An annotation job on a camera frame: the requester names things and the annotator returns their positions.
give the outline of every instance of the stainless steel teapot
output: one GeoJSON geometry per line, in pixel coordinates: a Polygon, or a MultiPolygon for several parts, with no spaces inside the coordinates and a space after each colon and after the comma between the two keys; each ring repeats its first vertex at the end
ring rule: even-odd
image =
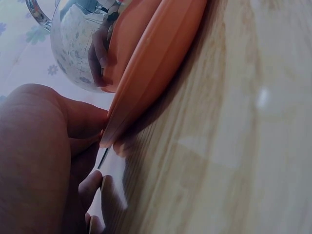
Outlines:
{"type": "Polygon", "coordinates": [[[51,46],[60,69],[71,82],[94,91],[110,91],[112,81],[103,78],[110,38],[123,0],[56,0],[53,20],[37,0],[26,0],[35,20],[51,33],[51,46]]]}

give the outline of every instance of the wood grain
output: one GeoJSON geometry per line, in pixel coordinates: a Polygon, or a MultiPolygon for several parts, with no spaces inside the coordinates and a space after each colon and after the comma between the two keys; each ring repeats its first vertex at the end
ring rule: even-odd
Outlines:
{"type": "Polygon", "coordinates": [[[125,193],[111,231],[312,233],[311,40],[311,0],[210,0],[172,84],[103,166],[125,193]]]}

